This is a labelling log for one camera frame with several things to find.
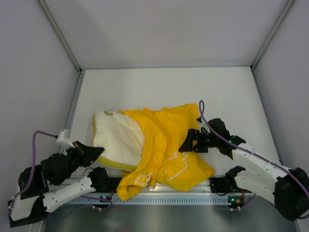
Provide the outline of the white quilted pillow green band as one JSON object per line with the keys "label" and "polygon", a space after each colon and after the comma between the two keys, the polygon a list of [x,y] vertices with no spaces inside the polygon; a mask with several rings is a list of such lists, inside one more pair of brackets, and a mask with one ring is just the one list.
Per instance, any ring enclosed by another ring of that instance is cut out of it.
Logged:
{"label": "white quilted pillow green band", "polygon": [[98,162],[105,167],[134,171],[145,142],[139,124],[125,114],[102,110],[94,112],[92,126],[92,146],[104,148]]}

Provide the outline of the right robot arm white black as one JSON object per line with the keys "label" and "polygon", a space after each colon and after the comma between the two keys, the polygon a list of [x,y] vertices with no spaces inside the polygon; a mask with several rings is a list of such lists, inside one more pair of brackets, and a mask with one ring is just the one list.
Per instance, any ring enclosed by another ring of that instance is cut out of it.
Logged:
{"label": "right robot arm white black", "polygon": [[179,151],[207,153],[217,148],[237,163],[225,174],[230,188],[266,199],[289,221],[309,217],[309,177],[303,169],[288,168],[257,153],[244,139],[231,135],[219,118],[197,121],[200,129],[188,130]]}

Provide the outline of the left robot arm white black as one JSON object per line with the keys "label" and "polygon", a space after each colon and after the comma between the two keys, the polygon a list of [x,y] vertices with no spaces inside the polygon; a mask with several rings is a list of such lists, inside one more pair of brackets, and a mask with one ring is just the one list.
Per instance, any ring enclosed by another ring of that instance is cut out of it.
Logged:
{"label": "left robot arm white black", "polygon": [[8,202],[10,227],[42,221],[75,198],[105,191],[110,181],[102,167],[69,182],[77,169],[90,167],[104,150],[103,147],[90,147],[76,141],[64,154],[52,154],[40,164],[33,163],[26,168],[20,174],[16,192]]}

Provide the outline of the yellow pillowcase with white print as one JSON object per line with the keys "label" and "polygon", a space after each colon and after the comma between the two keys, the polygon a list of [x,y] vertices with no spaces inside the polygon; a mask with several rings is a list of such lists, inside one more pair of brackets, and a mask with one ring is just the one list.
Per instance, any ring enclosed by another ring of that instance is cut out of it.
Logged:
{"label": "yellow pillowcase with white print", "polygon": [[189,129],[199,129],[196,103],[157,111],[144,108],[122,113],[136,121],[145,136],[141,161],[134,171],[123,176],[117,187],[122,201],[156,183],[188,191],[215,174],[198,153],[179,152]]}

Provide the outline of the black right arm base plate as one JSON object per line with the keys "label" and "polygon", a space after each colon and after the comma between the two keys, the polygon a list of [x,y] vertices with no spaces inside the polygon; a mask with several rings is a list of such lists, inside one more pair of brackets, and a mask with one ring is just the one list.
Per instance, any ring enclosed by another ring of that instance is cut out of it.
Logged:
{"label": "black right arm base plate", "polygon": [[209,179],[212,193],[241,193],[242,190],[236,185],[236,182],[228,177],[212,177]]}

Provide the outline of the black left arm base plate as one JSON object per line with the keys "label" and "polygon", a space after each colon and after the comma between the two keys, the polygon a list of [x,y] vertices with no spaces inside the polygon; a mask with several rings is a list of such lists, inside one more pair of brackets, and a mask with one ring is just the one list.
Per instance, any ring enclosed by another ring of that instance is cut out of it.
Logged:
{"label": "black left arm base plate", "polygon": [[116,190],[122,180],[122,177],[110,177],[106,192],[116,193]]}

